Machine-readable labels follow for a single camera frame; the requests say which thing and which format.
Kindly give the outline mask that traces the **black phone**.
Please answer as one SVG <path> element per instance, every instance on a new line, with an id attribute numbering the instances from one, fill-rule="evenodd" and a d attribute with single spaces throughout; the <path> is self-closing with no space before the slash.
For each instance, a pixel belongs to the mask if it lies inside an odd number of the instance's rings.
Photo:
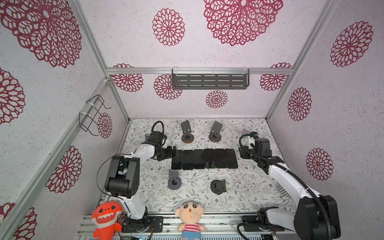
<path id="1" fill-rule="evenodd" d="M 214 149 L 204 149 L 202 159 L 205 162 L 206 169 L 215 169 L 216 152 Z"/>
<path id="2" fill-rule="evenodd" d="M 181 170 L 183 168 L 183 151 L 176 150 L 175 156 L 172 157 L 172 170 Z"/>
<path id="3" fill-rule="evenodd" d="M 227 151 L 225 149 L 214 149 L 214 162 L 217 169 L 226 169 Z"/>
<path id="4" fill-rule="evenodd" d="M 194 153 L 194 169 L 200 170 L 205 168 L 205 162 L 202 159 L 202 154 L 204 149 L 196 149 L 193 151 Z"/>
<path id="5" fill-rule="evenodd" d="M 224 159 L 224 163 L 226 168 L 237 169 L 238 162 L 237 162 L 236 151 L 234 149 L 225 149 L 225 151 L 226 151 L 226 158 Z"/>
<path id="6" fill-rule="evenodd" d="M 194 151 L 183 150 L 183 170 L 189 171 L 194 169 Z"/>

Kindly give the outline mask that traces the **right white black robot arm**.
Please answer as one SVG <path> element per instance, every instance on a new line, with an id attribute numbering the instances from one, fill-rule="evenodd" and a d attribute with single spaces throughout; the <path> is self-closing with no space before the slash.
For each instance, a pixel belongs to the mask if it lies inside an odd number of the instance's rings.
<path id="1" fill-rule="evenodd" d="M 255 228 L 289 230 L 301 240 L 334 240 L 341 236 L 336 200 L 309 187 L 278 156 L 273 156 L 270 142 L 247 134 L 239 138 L 240 153 L 254 160 L 258 167 L 277 181 L 296 204 L 296 211 L 278 207 L 261 208 Z"/>

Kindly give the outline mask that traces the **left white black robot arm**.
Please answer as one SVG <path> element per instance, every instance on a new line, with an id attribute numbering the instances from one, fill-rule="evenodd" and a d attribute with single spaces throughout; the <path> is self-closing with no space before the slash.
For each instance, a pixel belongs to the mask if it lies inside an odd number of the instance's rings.
<path id="1" fill-rule="evenodd" d="M 144 220 L 148 214 L 136 195 L 140 185 L 140 165 L 153 158 L 160 162 L 174 157 L 176 151 L 166 143 L 166 135 L 155 131 L 133 153 L 117 154 L 111 159 L 104 188 L 109 196 L 121 203 L 131 220 Z"/>

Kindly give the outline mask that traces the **white folding phone stand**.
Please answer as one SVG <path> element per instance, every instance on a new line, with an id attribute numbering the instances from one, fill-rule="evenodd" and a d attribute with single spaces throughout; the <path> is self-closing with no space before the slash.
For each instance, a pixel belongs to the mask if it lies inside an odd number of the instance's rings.
<path id="1" fill-rule="evenodd" d="M 243 128 L 241 135 L 249 135 L 251 131 L 247 130 L 246 128 Z"/>

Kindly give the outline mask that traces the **wooden base stand centre-left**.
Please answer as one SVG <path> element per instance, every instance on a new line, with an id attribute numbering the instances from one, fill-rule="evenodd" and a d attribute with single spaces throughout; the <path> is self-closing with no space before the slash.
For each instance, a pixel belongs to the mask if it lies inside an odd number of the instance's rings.
<path id="1" fill-rule="evenodd" d="M 181 128 L 182 128 L 182 142 L 185 144 L 190 144 L 194 141 L 194 136 L 192 134 L 192 129 L 190 122 L 188 120 L 185 120 L 184 122 L 181 123 Z"/>

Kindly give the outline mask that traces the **front left grey round stand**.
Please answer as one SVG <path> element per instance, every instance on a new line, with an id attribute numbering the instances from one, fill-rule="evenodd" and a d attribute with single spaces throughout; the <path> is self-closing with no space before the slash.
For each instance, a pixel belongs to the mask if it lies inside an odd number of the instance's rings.
<path id="1" fill-rule="evenodd" d="M 182 180 L 179 172 L 175 170 L 169 170 L 168 188 L 172 191 L 180 189 L 182 186 Z"/>

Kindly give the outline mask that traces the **wooden base stand centre-right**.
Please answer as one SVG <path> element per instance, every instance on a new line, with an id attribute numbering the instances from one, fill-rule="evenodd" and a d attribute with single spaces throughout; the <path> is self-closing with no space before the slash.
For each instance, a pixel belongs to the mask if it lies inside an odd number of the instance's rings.
<path id="1" fill-rule="evenodd" d="M 213 123 L 213 126 L 210 130 L 210 134 L 209 134 L 209 140 L 213 143 L 218 143 L 221 141 L 222 139 L 222 136 L 221 136 L 221 130 L 223 128 L 223 124 L 215 121 Z"/>

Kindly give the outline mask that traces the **front right black stand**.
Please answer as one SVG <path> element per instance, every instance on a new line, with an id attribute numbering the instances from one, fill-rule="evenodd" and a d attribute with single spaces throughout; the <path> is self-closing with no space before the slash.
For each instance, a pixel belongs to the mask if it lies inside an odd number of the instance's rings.
<path id="1" fill-rule="evenodd" d="M 211 182 L 211 191 L 216 195 L 221 195 L 227 192 L 226 180 L 213 180 Z"/>

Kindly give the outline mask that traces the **striped ceramic mug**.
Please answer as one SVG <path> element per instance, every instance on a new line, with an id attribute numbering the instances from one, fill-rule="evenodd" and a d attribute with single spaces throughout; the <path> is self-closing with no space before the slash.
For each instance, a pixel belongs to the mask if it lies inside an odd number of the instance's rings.
<path id="1" fill-rule="evenodd" d="M 280 185 L 277 184 L 276 186 L 278 192 L 284 197 L 284 198 L 290 198 L 290 194 Z"/>

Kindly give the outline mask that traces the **cartoon boy plush doll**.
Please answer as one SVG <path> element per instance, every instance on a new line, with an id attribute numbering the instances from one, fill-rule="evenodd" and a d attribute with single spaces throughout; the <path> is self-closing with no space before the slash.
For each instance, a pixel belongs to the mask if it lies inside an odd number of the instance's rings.
<path id="1" fill-rule="evenodd" d="M 178 226 L 178 231 L 182 233 L 182 240 L 200 240 L 201 232 L 206 231 L 206 227 L 199 223 L 204 214 L 203 207 L 197 202 L 185 202 L 176 211 L 175 215 L 180 218 L 182 224 Z"/>

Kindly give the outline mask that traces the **red shark plush toy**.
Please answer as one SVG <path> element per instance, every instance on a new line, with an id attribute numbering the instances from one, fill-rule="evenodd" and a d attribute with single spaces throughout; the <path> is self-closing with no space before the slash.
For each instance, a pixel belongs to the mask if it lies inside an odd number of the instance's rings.
<path id="1" fill-rule="evenodd" d="M 97 227 L 93 237 L 98 240 L 111 240 L 115 232 L 121 232 L 122 225 L 118 223 L 118 217 L 122 212 L 122 206 L 114 201 L 97 207 L 92 214 L 92 222 Z"/>

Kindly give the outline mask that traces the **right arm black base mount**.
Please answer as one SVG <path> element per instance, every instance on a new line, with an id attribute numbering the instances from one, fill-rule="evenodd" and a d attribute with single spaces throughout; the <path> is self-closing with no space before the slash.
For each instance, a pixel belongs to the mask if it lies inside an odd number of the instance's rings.
<path id="1" fill-rule="evenodd" d="M 245 232 L 276 232 L 276 231 L 285 231 L 286 229 L 280 226 L 272 225 L 266 222 L 264 219 L 259 219 L 258 215 L 248 215 L 242 216 L 243 224 L 245 224 Z"/>

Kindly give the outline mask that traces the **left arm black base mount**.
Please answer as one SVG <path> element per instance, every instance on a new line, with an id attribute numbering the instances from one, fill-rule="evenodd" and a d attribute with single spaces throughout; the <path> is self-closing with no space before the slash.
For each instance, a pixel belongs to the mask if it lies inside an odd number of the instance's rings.
<path id="1" fill-rule="evenodd" d="M 164 217 L 144 216 L 142 220 L 125 218 L 122 233 L 161 233 L 163 231 Z"/>

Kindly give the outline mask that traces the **grey metal wall shelf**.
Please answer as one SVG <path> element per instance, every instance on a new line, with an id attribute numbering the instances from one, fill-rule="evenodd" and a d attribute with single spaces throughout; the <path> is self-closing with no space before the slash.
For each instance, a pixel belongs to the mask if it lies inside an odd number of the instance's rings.
<path id="1" fill-rule="evenodd" d="M 172 69 L 171 84 L 175 90 L 246 90 L 250 74 L 179 74 Z"/>

